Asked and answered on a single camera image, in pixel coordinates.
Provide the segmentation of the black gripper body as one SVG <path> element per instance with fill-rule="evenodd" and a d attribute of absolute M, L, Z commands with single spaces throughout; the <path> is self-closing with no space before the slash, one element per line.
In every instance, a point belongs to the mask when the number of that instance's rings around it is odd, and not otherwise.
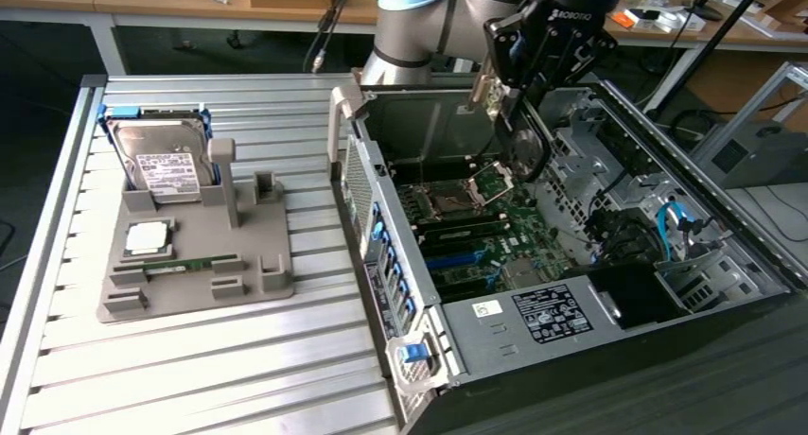
<path fill-rule="evenodd" d="M 602 29 L 606 15 L 620 0 L 524 0 L 518 8 L 520 32 L 544 33 L 550 27 L 572 27 L 582 33 Z"/>

